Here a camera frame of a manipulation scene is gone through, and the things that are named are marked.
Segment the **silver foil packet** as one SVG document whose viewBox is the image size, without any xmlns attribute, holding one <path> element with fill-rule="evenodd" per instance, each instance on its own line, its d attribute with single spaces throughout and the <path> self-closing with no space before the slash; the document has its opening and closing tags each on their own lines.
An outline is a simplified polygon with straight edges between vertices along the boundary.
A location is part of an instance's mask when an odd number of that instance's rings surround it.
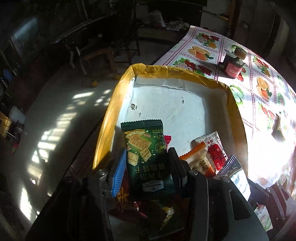
<svg viewBox="0 0 296 241">
<path fill-rule="evenodd" d="M 227 160 L 225 166 L 218 172 L 214 179 L 220 180 L 223 177 L 228 177 L 234 183 L 246 201 L 248 201 L 251 195 L 250 186 L 243 167 L 235 155 L 232 155 Z"/>
</svg>

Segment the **red and white snack packet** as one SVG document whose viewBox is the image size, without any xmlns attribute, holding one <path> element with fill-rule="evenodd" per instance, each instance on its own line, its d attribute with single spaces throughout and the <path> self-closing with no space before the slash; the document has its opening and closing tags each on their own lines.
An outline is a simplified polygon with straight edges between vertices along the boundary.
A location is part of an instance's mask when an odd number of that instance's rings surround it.
<svg viewBox="0 0 296 241">
<path fill-rule="evenodd" d="M 222 142 L 215 131 L 208 135 L 203 135 L 194 139 L 196 144 L 204 142 L 206 144 L 207 154 L 206 157 L 210 161 L 215 173 L 217 174 L 225 166 L 228 157 L 223 149 Z"/>
</svg>

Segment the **green garlic pea snack bag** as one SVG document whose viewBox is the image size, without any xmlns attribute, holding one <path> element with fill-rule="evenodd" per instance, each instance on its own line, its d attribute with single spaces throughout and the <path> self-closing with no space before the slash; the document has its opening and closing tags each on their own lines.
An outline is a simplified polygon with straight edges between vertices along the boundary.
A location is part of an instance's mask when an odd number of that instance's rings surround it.
<svg viewBox="0 0 296 241">
<path fill-rule="evenodd" d="M 175 213 L 176 207 L 172 203 L 152 202 L 147 211 L 150 231 L 161 231 L 169 224 Z"/>
</svg>

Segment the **dark red snack wrapper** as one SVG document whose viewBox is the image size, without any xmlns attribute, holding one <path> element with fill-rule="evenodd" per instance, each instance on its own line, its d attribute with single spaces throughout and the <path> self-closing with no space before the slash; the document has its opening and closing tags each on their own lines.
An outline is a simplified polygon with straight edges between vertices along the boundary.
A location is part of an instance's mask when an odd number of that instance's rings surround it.
<svg viewBox="0 0 296 241">
<path fill-rule="evenodd" d="M 109 211 L 109 214 L 119 220 L 133 224 L 147 220 L 147 216 L 139 211 L 142 203 L 129 200 L 128 188 L 128 174 L 127 171 L 125 171 L 121 188 L 115 197 L 115 207 Z"/>
</svg>

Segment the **dark green cracker packet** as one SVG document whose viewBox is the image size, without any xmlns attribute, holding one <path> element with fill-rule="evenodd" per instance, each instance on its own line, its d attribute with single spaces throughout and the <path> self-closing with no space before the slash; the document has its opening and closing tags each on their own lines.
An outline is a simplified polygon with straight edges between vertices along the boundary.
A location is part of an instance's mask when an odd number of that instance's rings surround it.
<svg viewBox="0 0 296 241">
<path fill-rule="evenodd" d="M 120 126 L 126 144 L 130 195 L 139 198 L 174 193 L 163 122 L 128 121 Z"/>
</svg>

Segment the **orange cracker packet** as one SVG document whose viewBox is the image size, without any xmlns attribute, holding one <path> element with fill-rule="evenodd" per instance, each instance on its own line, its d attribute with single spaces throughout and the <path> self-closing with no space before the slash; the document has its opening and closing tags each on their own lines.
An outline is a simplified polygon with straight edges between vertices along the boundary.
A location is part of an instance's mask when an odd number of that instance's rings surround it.
<svg viewBox="0 0 296 241">
<path fill-rule="evenodd" d="M 182 156 L 179 156 L 180 160 L 186 161 L 189 164 L 190 169 L 194 169 L 204 176 L 213 178 L 216 173 L 207 158 L 207 146 L 204 142 L 200 142 L 191 151 Z"/>
</svg>

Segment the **red rectangular snack packet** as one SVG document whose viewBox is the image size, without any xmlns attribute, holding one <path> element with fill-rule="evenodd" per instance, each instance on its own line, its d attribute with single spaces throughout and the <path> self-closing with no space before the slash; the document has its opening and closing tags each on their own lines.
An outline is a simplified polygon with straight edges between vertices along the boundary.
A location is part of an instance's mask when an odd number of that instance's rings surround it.
<svg viewBox="0 0 296 241">
<path fill-rule="evenodd" d="M 164 135 L 164 140 L 165 140 L 165 144 L 166 144 L 166 150 L 168 150 L 169 149 L 169 144 L 171 142 L 171 136 Z"/>
</svg>

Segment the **dark foil snack bag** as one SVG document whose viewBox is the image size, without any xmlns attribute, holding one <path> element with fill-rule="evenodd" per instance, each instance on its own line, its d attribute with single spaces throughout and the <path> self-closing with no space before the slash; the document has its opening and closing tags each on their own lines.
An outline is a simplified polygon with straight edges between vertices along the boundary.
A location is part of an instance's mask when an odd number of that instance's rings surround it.
<svg viewBox="0 0 296 241">
<path fill-rule="evenodd" d="M 278 114 L 275 115 L 274 124 L 273 124 L 273 131 L 271 133 L 273 138 L 278 142 L 284 142 L 285 137 L 280 128 L 280 116 Z"/>
</svg>

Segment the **floral fruit-print tablecloth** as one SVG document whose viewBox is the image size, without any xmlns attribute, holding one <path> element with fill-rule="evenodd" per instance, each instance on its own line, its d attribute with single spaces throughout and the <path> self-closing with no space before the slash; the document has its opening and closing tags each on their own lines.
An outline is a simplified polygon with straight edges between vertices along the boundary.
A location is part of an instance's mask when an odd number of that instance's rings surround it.
<svg viewBox="0 0 296 241">
<path fill-rule="evenodd" d="M 251 50 L 236 78 L 222 70 L 233 40 L 191 26 L 156 64 L 130 66 L 119 80 L 100 129 L 93 167 L 114 154 L 121 121 L 160 119 L 170 147 L 182 155 L 194 139 L 217 131 L 227 155 L 262 188 L 285 183 L 295 197 L 295 92 L 273 66 Z M 284 142 L 271 135 L 280 116 Z"/>
</svg>

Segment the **yellow-edged white cardboard tray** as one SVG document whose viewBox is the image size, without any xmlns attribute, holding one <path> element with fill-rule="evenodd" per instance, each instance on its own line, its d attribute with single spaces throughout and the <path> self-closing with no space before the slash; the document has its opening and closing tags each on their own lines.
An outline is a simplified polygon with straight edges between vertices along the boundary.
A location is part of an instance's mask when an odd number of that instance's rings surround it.
<svg viewBox="0 0 296 241">
<path fill-rule="evenodd" d="M 240 111 L 229 86 L 184 69 L 134 64 L 105 114 L 93 168 L 105 237 L 123 194 L 141 240 L 265 238 L 231 164 L 248 169 Z"/>
</svg>

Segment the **dark wooden chair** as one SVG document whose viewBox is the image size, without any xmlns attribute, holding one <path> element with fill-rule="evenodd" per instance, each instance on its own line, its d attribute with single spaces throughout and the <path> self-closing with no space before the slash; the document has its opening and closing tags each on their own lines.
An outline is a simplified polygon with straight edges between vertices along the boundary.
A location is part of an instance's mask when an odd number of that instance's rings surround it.
<svg viewBox="0 0 296 241">
<path fill-rule="evenodd" d="M 74 58 L 84 75 L 91 67 L 91 60 L 103 55 L 109 61 L 113 78 L 118 80 L 117 64 L 132 64 L 135 55 L 140 56 L 137 20 L 108 15 L 85 21 L 56 37 L 52 44 L 64 45 L 70 53 L 70 65 L 76 68 Z"/>
</svg>

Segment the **red-labelled jar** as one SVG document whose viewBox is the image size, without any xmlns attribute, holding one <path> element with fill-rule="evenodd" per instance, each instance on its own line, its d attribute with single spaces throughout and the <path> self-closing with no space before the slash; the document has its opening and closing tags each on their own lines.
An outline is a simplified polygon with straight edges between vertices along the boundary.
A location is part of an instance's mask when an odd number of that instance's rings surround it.
<svg viewBox="0 0 296 241">
<path fill-rule="evenodd" d="M 232 54 L 227 54 L 225 56 L 223 64 L 224 74 L 229 78 L 236 78 L 244 66 L 243 60 Z"/>
</svg>

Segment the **small round jar lid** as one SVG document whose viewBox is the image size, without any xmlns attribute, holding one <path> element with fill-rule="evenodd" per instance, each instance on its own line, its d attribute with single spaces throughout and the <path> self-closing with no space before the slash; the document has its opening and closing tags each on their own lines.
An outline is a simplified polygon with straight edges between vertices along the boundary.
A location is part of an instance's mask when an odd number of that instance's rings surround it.
<svg viewBox="0 0 296 241">
<path fill-rule="evenodd" d="M 231 50 L 233 54 L 241 60 L 244 60 L 247 56 L 247 52 L 238 45 L 232 45 Z"/>
</svg>

